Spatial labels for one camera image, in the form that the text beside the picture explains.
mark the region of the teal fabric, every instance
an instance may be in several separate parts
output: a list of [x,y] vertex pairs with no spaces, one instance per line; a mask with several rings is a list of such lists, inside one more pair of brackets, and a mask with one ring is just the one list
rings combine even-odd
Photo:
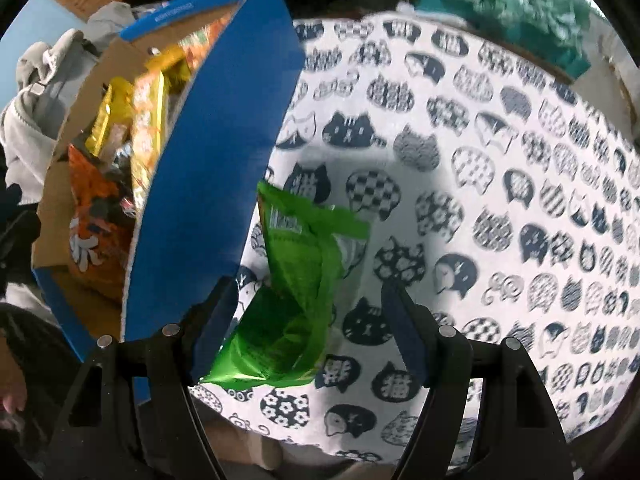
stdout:
[[415,8],[455,14],[494,41],[523,47],[572,78],[591,66],[582,49],[590,8],[580,0],[416,0]]

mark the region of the food package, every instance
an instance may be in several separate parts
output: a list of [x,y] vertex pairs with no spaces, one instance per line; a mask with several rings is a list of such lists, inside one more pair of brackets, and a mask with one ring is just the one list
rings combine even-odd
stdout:
[[200,66],[209,53],[209,50],[216,42],[226,24],[231,21],[232,14],[228,12],[209,25],[205,25],[200,30],[196,30],[188,35],[178,44],[184,51],[187,63],[192,72]]
[[68,147],[71,191],[76,211],[69,224],[72,275],[120,302],[135,220],[124,214],[116,182],[75,145]]
[[131,141],[128,140],[116,150],[113,162],[107,168],[104,168],[103,174],[107,180],[118,184],[121,196],[120,207],[123,213],[130,218],[136,218],[136,207],[131,185],[132,155],[133,148],[131,147]]
[[271,272],[226,340],[203,382],[244,390],[313,380],[324,361],[334,286],[369,225],[341,208],[258,184],[258,208]]
[[191,77],[183,50],[168,47],[146,64],[147,72],[134,83],[130,161],[133,197],[142,210],[156,163],[166,142],[172,108]]
[[84,143],[87,151],[104,164],[113,162],[116,150],[127,140],[133,119],[132,94],[133,85],[129,81],[121,77],[111,79]]

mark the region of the cardboard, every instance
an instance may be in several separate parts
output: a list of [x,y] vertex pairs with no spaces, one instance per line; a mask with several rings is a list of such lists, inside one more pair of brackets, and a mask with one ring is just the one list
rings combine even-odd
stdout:
[[[94,119],[102,86],[143,72],[162,49],[235,9],[194,74],[156,167],[129,259],[124,306],[67,270],[74,213],[66,149]],[[283,0],[174,0],[123,30],[81,86],[60,130],[38,208],[32,266],[46,301],[84,358],[105,333],[151,335],[235,275],[265,167],[305,55]]]

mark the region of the cat pattern fabric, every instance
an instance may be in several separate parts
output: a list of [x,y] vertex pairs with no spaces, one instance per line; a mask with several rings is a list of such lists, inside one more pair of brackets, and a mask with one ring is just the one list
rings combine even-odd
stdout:
[[[626,133],[532,62],[441,23],[386,12],[294,27],[306,60],[280,131],[259,137],[274,147],[266,176],[370,222],[370,237],[340,241],[347,268],[307,384],[193,395],[249,431],[395,463],[428,394],[382,309],[395,277],[438,324],[517,338],[568,439],[606,422],[640,368],[640,159]],[[270,280],[257,210],[234,221],[248,233],[232,327]],[[472,381],[453,465],[481,390]]]

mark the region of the human hand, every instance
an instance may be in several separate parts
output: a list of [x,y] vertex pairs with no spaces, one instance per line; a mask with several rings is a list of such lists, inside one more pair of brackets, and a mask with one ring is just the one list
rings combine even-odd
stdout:
[[11,354],[6,338],[0,335],[0,400],[5,411],[13,415],[27,404],[24,374]]

